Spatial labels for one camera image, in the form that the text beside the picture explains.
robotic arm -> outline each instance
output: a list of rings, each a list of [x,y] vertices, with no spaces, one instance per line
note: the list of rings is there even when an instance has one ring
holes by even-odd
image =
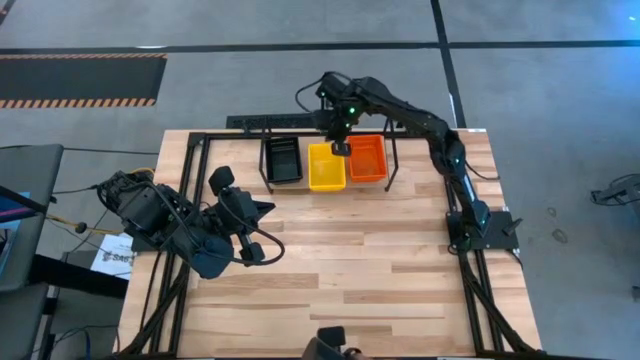
[[[383,83],[372,77],[349,79],[339,73],[327,72],[320,80],[316,95],[331,106],[328,110],[317,110],[315,117],[318,129],[326,132],[328,140],[334,141],[334,155],[351,154],[345,139],[363,113],[384,115],[398,121],[407,131],[424,136],[429,143],[433,166],[451,183],[462,205],[463,233],[467,237],[486,234],[491,212],[473,190],[465,167],[465,148],[458,133],[444,120],[396,98]]]
[[[218,203],[202,211],[169,186],[153,184],[144,173],[117,172],[98,186],[98,198],[122,219],[124,231],[134,239],[175,252],[201,277],[213,279],[230,262],[269,265],[284,255],[280,240],[258,228],[258,221],[275,205],[252,200],[249,192],[231,186],[233,182],[228,166],[217,168],[209,184]],[[280,254],[265,261],[260,244],[251,241],[253,232],[274,241]],[[234,257],[233,235],[242,246],[240,259]]]

wooden table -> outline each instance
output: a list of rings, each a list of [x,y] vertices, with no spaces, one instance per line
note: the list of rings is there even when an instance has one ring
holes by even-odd
[[[165,132],[157,183],[178,189],[188,134]],[[487,133],[460,130],[460,137],[469,163],[486,176],[497,175]],[[309,141],[322,139],[300,138],[303,162]],[[276,187],[269,195],[257,170],[259,145],[259,140],[214,140],[206,177],[229,165],[236,186],[256,200],[275,202],[260,227],[283,240],[286,255],[265,267],[231,264],[213,280],[192,271],[178,357],[299,357],[319,327],[333,325],[343,325],[348,345],[370,356],[474,354],[458,260],[446,250],[443,179],[425,140],[397,140],[400,170],[388,193],[384,180],[312,193],[305,170],[300,183]],[[387,153],[392,164],[389,144]],[[496,210],[505,205],[499,182],[470,175],[482,200]],[[203,200],[216,202],[206,182]],[[267,257],[277,253],[261,236],[253,240],[263,244]],[[522,338],[539,347],[520,266],[505,251],[485,253],[496,304]],[[135,260],[120,320],[123,344],[138,330],[154,259],[141,254]],[[148,315],[155,307],[162,260],[158,269]],[[489,349],[486,314],[478,308]],[[172,313],[165,320],[161,350],[168,346]]]

orange striped edge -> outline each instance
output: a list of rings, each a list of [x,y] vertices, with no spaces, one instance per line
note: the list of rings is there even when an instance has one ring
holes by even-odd
[[[168,58],[167,54],[35,54],[35,55],[0,55],[0,60],[49,60],[49,59],[105,59],[105,58]]]
[[[156,99],[26,99],[0,100],[0,109],[96,108],[152,106]]]

concrete floor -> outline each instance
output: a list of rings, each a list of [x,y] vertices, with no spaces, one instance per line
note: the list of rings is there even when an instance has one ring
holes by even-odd
[[[637,1],[440,3],[451,42],[640,39]],[[437,33],[426,0],[17,0],[0,26],[1,48],[333,41],[426,42]],[[640,352],[640,304],[630,293],[640,285],[640,223],[630,209],[588,199],[590,190],[640,167],[639,55],[639,48],[452,50],[467,125],[488,129],[507,203],[524,218],[525,276],[551,353],[636,359]],[[157,151],[165,129],[295,112],[295,90],[326,70],[376,76],[454,124],[439,50],[181,53],[169,55],[156,106],[1,110],[0,146]],[[65,152],[56,190],[155,161]],[[93,194],[61,196],[52,209],[89,223],[102,211]],[[108,216],[104,226],[118,224]],[[558,230],[566,236],[554,237]],[[43,234],[39,252],[48,256],[77,244],[48,225]],[[73,346],[56,356],[81,354],[82,342]]]

black metal frame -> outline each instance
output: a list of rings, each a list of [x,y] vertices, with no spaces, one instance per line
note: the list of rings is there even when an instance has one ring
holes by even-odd
[[[68,264],[36,254],[29,270],[29,283],[46,283],[65,289],[124,299],[128,280]]]
[[[390,132],[387,133],[386,128],[387,128],[387,124],[389,124],[389,128],[390,128]],[[390,177],[389,180],[389,184],[387,185],[387,188],[385,189],[386,191],[388,191],[388,188],[391,186],[391,183],[393,182],[393,179],[395,178],[395,175],[398,171],[398,155],[397,155],[397,147],[396,147],[396,142],[395,139],[396,138],[415,138],[415,139],[421,139],[422,137],[419,136],[414,136],[414,135],[410,135],[406,132],[395,132],[394,131],[394,126],[393,123],[390,119],[387,119],[387,123],[385,124],[385,128],[383,129],[382,132],[380,131],[360,131],[360,132],[356,132],[357,134],[361,134],[361,135],[382,135],[385,137],[385,139],[390,138],[391,139],[391,143],[392,143],[392,147],[393,147],[393,152],[394,152],[394,163],[395,163],[395,169]],[[193,164],[193,157],[194,157],[194,153],[195,153],[195,148],[198,144],[202,145],[202,151],[200,152],[200,159],[199,159],[199,163],[198,163],[198,170],[197,170],[197,175],[196,175],[196,184],[195,184],[195,192],[193,195],[193,203],[194,204],[199,204],[201,199],[202,199],[202,189],[203,189],[203,185],[204,185],[204,181],[205,181],[205,173],[206,173],[206,166],[207,166],[207,160],[209,158],[209,152],[211,149],[211,141],[213,140],[246,140],[246,139],[255,139],[255,140],[264,140],[264,131],[265,129],[263,128],[262,131],[260,133],[255,133],[255,132],[244,132],[244,133],[198,133],[198,132],[192,132],[189,133],[189,139],[187,141],[187,151],[185,154],[185,160],[184,160],[184,165],[182,168],[182,178],[180,180],[180,189],[179,189],[179,193],[183,196],[186,196],[186,189],[189,186],[189,175],[191,173],[191,167]],[[298,137],[304,137],[304,136],[319,136],[320,133],[317,131],[283,131],[283,132],[278,132],[277,133],[278,136],[298,136]],[[261,156],[260,159],[263,158],[263,147],[261,146]],[[264,173],[261,171],[261,175],[263,176],[263,180],[265,180],[265,184],[267,184],[267,188],[269,189],[269,185],[268,182],[266,181],[266,176],[264,176]],[[165,261],[165,267],[163,269],[163,274],[162,274],[162,282],[160,285],[160,295],[159,295],[159,302],[162,301],[162,298],[166,296],[169,287],[171,286],[171,277],[173,274],[173,267],[174,267],[174,263],[175,263],[175,254],[173,253],[168,253],[167,254],[167,260]],[[178,344],[180,342],[180,332],[182,330],[182,318],[184,316],[184,304],[185,304],[185,300],[186,300],[186,296],[187,296],[187,285],[184,285],[184,288],[180,291],[180,293],[178,294],[177,298],[176,298],[176,306],[175,306],[175,312],[174,312],[174,316],[173,316],[173,322],[171,324],[171,337],[169,340],[169,349],[168,349],[168,353],[170,354],[177,354],[178,352]],[[160,345],[160,337],[162,334],[162,327],[163,327],[163,323],[161,322],[159,324],[159,326],[155,329],[155,331],[152,333],[151,335],[151,343],[149,345],[149,353],[147,354],[141,354],[141,358],[145,358],[145,356],[155,356],[156,354],[167,354],[167,352],[159,352],[159,345]]]
[[[399,133],[393,133],[393,134],[386,134],[386,129],[384,129],[383,132],[380,131],[362,131],[362,132],[357,132],[358,134],[367,134],[367,135],[383,135],[385,138],[389,138],[391,137],[392,140],[395,137],[398,138],[405,138],[405,139],[423,139],[423,137],[421,136],[415,136],[412,134],[409,134],[407,132],[399,132]],[[278,132],[278,135],[282,135],[282,136],[318,136],[318,132],[316,131],[283,131],[283,132]],[[186,194],[186,189],[187,186],[189,185],[189,174],[190,174],[190,170],[191,170],[191,165],[193,162],[193,154],[194,154],[194,150],[196,145],[198,144],[202,144],[202,151],[200,153],[200,160],[199,160],[199,164],[198,164],[198,170],[197,170],[197,176],[196,176],[196,184],[195,184],[195,192],[194,192],[194,203],[195,204],[199,204],[200,200],[202,198],[202,189],[203,189],[203,185],[204,185],[204,180],[205,180],[205,173],[206,173],[206,165],[207,165],[207,159],[209,157],[209,152],[211,149],[211,141],[213,140],[246,140],[246,139],[255,139],[255,140],[262,140],[264,138],[264,134],[262,132],[260,133],[255,133],[255,132],[238,132],[238,133],[190,133],[189,134],[189,140],[188,140],[188,146],[187,146],[187,152],[185,154],[185,161],[184,161],[184,166],[183,166],[183,170],[182,170],[182,179],[180,181],[180,193],[185,195]],[[457,209],[457,205],[456,205],[456,199],[455,199],[455,195],[453,192],[453,189],[451,187],[451,184],[449,184],[448,181],[445,180],[445,191],[447,194],[447,200],[448,200],[448,205],[449,205],[449,212],[447,213],[447,217],[451,217],[453,214],[455,214],[458,209]],[[509,214],[508,212],[496,212],[497,214]],[[499,243],[497,246],[489,246],[493,249],[499,249],[499,248],[504,248],[504,239],[502,240],[502,243]],[[487,247],[485,244],[489,244],[491,245],[492,242],[491,240],[486,240],[485,243],[483,243],[483,247]],[[477,267],[478,267],[478,272],[480,275],[480,280],[479,282],[477,281],[477,279],[475,278],[475,276],[473,275],[473,272],[471,270],[470,267],[470,262],[469,259],[467,257],[467,251],[458,251],[457,256],[458,256],[458,261],[460,264],[460,273],[461,273],[461,277],[463,279],[463,289],[464,289],[464,294],[465,294],[465,300],[466,300],[466,305],[467,305],[467,312],[469,315],[469,323],[470,323],[470,327],[471,327],[471,335],[472,335],[472,339],[473,339],[473,344],[474,344],[474,349],[476,352],[476,357],[489,357],[489,358],[495,358],[495,359],[551,359],[551,360],[572,360],[572,359],[581,359],[581,358],[576,358],[576,357],[567,357],[567,356],[553,356],[553,355],[547,355],[544,352],[541,351],[533,351],[532,348],[530,348],[528,345],[526,345],[524,342],[522,342],[522,340],[519,338],[519,336],[517,335],[517,333],[511,329],[511,327],[509,326],[508,322],[506,321],[506,319],[502,316],[502,314],[500,313],[500,311],[495,307],[495,305],[493,304],[493,293],[491,290],[491,283],[489,281],[489,274],[488,274],[488,270],[487,270],[487,265],[486,265],[486,260],[484,258],[484,252],[482,250],[482,247],[477,248],[477,249],[473,249],[475,251],[476,257],[477,257]],[[165,269],[165,273],[163,274],[163,280],[166,277],[167,279],[170,279],[171,274],[173,274],[173,261],[171,263],[170,266],[166,267]],[[150,352],[148,354],[141,354],[141,355],[133,355],[133,356],[129,356],[127,355],[126,359],[151,359],[151,358],[156,358],[157,356],[176,356],[177,352],[178,352],[178,344],[180,341],[180,332],[182,330],[182,318],[184,315],[184,304],[185,304],[185,300],[186,300],[186,289],[187,289],[187,283],[184,284],[184,288],[180,291],[180,293],[177,296],[176,299],[176,306],[175,306],[175,313],[173,316],[173,322],[172,322],[172,328],[171,328],[171,337],[170,337],[170,343],[169,343],[169,349],[168,352],[158,352],[157,349],[157,344],[159,343],[159,338],[160,338],[160,333],[162,332],[162,324],[160,324],[160,326],[158,326],[155,329],[155,332],[158,333],[157,335],[157,342],[156,347],[155,348],[151,348],[150,347]],[[167,282],[166,284],[163,282],[162,286],[161,286],[161,294],[163,292],[166,292],[166,290],[163,290],[163,288],[166,286],[166,288],[169,288],[169,282]],[[482,331],[480,328],[480,322],[479,322],[479,317],[478,317],[478,312],[477,312],[477,307],[476,307],[476,302],[475,302],[475,297],[478,297],[478,300],[480,300],[481,304],[483,305],[483,307],[485,308],[485,310],[487,311],[487,317],[489,319],[489,324],[490,324],[490,328],[491,328],[491,335],[492,335],[492,343],[493,343],[493,347],[494,350],[486,350],[484,348],[484,344],[483,344],[483,339],[482,339]],[[512,348],[514,348],[514,350],[516,352],[505,352],[504,351],[504,346],[502,344],[502,336],[505,337],[505,339],[507,339],[507,341],[509,342],[509,344],[511,345]],[[431,359],[432,357],[416,357],[413,359]]]

